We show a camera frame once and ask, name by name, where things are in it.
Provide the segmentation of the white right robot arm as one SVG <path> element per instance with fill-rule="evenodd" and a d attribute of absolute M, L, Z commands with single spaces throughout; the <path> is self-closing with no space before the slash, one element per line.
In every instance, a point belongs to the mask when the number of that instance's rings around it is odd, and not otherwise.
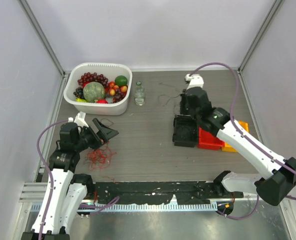
<path fill-rule="evenodd" d="M 244 130 L 228 111 L 213 107 L 202 88 L 197 86 L 183 90 L 180 112 L 190 115 L 201 129 L 231 145 L 260 174 L 227 173 L 213 185 L 218 197 L 226 197 L 230 192 L 247 192 L 277 206 L 296 186 L 296 159 L 285 159 L 264 146 Z"/>

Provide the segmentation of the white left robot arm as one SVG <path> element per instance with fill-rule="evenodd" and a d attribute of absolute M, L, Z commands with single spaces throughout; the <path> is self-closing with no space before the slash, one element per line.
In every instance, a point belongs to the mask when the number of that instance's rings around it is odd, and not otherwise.
<path fill-rule="evenodd" d="M 88 174 L 76 174 L 80 153 L 86 149 L 98 150 L 119 132 L 94 118 L 94 131 L 83 113 L 61 121 L 56 149 L 45 165 L 48 183 L 38 216 L 23 240 L 68 240 L 73 218 L 83 199 L 94 195 L 94 183 Z"/>

